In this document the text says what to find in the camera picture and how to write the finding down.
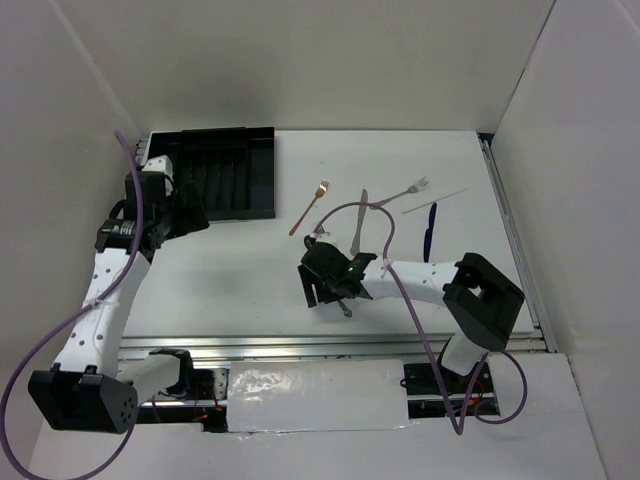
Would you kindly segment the rainbow iridescent ornate spoon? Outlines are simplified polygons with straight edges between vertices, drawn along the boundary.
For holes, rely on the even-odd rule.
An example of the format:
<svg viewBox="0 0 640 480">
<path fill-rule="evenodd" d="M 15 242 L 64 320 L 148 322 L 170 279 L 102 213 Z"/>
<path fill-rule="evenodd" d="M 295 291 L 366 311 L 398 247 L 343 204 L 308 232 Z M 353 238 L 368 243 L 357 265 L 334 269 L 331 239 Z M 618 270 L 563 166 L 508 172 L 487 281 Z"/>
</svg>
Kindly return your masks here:
<svg viewBox="0 0 640 480">
<path fill-rule="evenodd" d="M 343 315 L 347 318 L 351 318 L 353 315 L 352 310 L 342 300 L 338 300 L 337 303 L 342 310 Z"/>
</svg>

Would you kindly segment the silver ornate table knife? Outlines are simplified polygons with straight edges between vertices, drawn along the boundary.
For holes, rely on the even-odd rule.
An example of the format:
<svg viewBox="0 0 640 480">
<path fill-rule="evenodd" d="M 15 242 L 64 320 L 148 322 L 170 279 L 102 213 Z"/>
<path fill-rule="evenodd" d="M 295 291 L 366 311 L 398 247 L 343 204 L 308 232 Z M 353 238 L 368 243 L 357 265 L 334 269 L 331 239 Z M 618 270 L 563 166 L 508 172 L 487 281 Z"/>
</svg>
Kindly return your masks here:
<svg viewBox="0 0 640 480">
<path fill-rule="evenodd" d="M 356 219 L 356 227 L 354 237 L 352 239 L 350 254 L 352 256 L 356 256 L 360 252 L 360 243 L 361 243 L 361 232 L 362 226 L 364 223 L 364 218 L 367 211 L 366 203 L 368 202 L 368 191 L 363 189 L 360 197 L 360 205 L 358 208 L 357 219 Z"/>
</svg>

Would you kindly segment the copper rose gold fork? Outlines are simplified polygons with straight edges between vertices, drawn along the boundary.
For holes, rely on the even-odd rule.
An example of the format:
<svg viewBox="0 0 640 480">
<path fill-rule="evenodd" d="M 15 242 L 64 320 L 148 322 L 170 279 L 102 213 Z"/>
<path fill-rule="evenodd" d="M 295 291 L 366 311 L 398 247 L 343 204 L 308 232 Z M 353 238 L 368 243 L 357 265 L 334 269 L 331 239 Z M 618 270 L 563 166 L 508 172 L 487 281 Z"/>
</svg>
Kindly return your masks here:
<svg viewBox="0 0 640 480">
<path fill-rule="evenodd" d="M 312 210 L 312 208 L 315 206 L 315 204 L 317 203 L 317 201 L 319 199 L 321 199 L 328 191 L 330 186 L 330 182 L 326 179 L 322 180 L 318 186 L 318 188 L 316 189 L 315 193 L 314 193 L 314 197 L 311 200 L 311 202 L 309 203 L 309 205 L 306 207 L 305 211 L 301 214 L 301 216 L 298 218 L 298 220 L 296 221 L 296 223 L 291 227 L 291 229 L 289 230 L 288 235 L 289 236 L 293 236 L 296 231 L 299 229 L 300 225 L 302 224 L 302 222 L 304 221 L 304 219 L 308 216 L 309 212 Z"/>
</svg>

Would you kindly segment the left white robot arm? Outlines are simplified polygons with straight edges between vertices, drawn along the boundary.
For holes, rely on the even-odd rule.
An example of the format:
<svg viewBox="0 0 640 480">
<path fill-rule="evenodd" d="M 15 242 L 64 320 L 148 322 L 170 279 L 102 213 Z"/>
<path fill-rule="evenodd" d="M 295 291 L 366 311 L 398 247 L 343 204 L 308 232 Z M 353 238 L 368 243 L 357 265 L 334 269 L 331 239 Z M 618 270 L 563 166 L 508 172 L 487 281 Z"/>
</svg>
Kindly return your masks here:
<svg viewBox="0 0 640 480">
<path fill-rule="evenodd" d="M 196 390 L 189 353 L 160 348 L 124 367 L 118 353 L 135 297 L 155 253 L 168 240 L 209 223 L 192 184 L 178 186 L 162 155 L 125 178 L 118 201 L 97 232 L 94 270 L 84 313 L 53 365 L 31 374 L 28 391 L 49 426 L 59 431 L 122 434 L 140 405 L 162 391 L 176 399 Z"/>
</svg>

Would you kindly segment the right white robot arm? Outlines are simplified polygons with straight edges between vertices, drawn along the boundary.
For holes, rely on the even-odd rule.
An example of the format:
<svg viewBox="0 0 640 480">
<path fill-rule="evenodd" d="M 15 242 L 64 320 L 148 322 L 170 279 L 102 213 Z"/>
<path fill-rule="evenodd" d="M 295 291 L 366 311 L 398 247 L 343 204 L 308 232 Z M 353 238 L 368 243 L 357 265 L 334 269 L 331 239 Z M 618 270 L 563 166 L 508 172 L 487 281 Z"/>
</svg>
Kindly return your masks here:
<svg viewBox="0 0 640 480">
<path fill-rule="evenodd" d="M 298 273 L 310 308 L 344 299 L 404 298 L 446 308 L 458 330 L 441 354 L 436 379 L 460 391 L 488 353 L 506 350 L 525 301 L 523 291 L 486 258 L 466 253 L 457 262 L 391 261 L 373 253 L 346 257 L 317 241 Z"/>
</svg>

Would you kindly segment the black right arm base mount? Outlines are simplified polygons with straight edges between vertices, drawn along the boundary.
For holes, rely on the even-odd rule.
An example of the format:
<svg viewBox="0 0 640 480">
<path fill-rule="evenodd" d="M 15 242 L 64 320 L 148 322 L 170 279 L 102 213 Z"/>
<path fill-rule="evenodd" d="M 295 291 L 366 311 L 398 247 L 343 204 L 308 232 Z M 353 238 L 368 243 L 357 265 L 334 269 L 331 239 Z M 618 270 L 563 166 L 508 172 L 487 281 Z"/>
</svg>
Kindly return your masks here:
<svg viewBox="0 0 640 480">
<path fill-rule="evenodd" d="M 442 360 L 448 346 L 449 342 L 445 344 L 444 349 L 438 354 L 437 367 L 441 373 L 447 393 L 449 395 L 464 394 L 472 374 L 461 376 L 443 367 Z M 404 378 L 400 380 L 400 386 L 407 390 L 408 395 L 441 395 L 439 383 L 436 380 L 434 367 L 431 363 L 405 364 Z"/>
</svg>

